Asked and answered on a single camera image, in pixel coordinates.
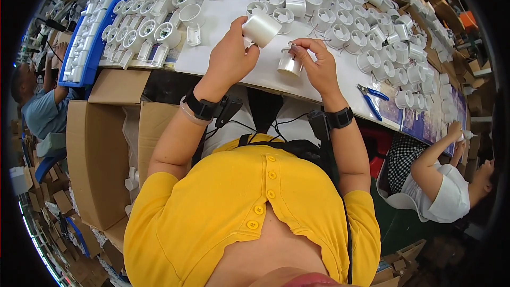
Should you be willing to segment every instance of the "white shirt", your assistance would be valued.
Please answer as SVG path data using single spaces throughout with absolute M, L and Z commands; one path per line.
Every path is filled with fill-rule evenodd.
M 411 196 L 418 207 L 417 212 L 424 218 L 438 223 L 452 223 L 469 212 L 468 182 L 451 164 L 441 165 L 437 161 L 434 167 L 443 174 L 443 182 L 433 203 L 413 180 L 411 174 L 400 192 Z

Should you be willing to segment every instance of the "woman in white shirt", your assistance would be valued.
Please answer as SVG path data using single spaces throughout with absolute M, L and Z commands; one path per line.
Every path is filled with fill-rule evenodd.
M 405 193 L 416 202 L 418 213 L 438 223 L 452 223 L 466 214 L 492 190 L 494 160 L 485 161 L 470 183 L 456 169 L 466 148 L 457 142 L 450 164 L 437 158 L 462 134 L 461 124 L 453 122 L 448 134 L 426 148 L 410 137 L 398 135 L 388 153 L 388 181 L 393 193 Z

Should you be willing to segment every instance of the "yellow shirt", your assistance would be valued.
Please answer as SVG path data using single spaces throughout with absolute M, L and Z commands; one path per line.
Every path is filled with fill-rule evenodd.
M 270 138 L 258 134 L 253 142 Z M 284 150 L 237 144 L 217 149 L 180 181 L 165 172 L 145 181 L 124 235 L 124 263 L 133 286 L 204 286 L 227 245 L 260 237 L 267 201 L 294 234 L 321 246 L 329 276 L 345 284 L 345 212 L 329 177 Z M 380 257 L 372 197 L 353 191 L 344 200 L 352 232 L 352 283 L 368 286 Z

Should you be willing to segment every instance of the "wire cutter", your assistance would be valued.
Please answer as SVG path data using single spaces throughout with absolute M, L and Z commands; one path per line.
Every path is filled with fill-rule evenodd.
M 375 117 L 379 120 L 379 121 L 382 121 L 383 118 L 381 117 L 381 115 L 379 114 L 379 111 L 377 111 L 377 108 L 375 107 L 374 103 L 372 102 L 372 99 L 370 99 L 370 97 L 367 95 L 368 94 L 372 94 L 373 96 L 376 96 L 376 97 L 379 97 L 385 101 L 389 101 L 389 98 L 387 95 L 385 95 L 384 93 L 382 92 L 379 92 L 377 90 L 374 90 L 374 89 L 371 89 L 369 87 L 365 87 L 365 86 L 362 86 L 361 84 L 358 83 L 358 89 L 360 89 L 361 93 L 363 93 L 363 97 L 365 98 L 365 101 L 367 102 L 368 106 L 370 107 L 370 109 L 372 110 L 373 114 L 375 115 Z

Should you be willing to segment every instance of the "blue shirt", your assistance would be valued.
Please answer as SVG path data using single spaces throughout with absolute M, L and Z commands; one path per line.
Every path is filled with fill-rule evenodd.
M 55 104 L 55 90 L 44 93 L 44 90 L 34 96 L 22 107 L 22 114 L 30 132 L 43 140 L 48 133 L 58 133 L 65 130 L 67 124 L 67 107 L 69 100 L 78 98 L 78 94 L 69 89 L 67 97 L 58 105 Z

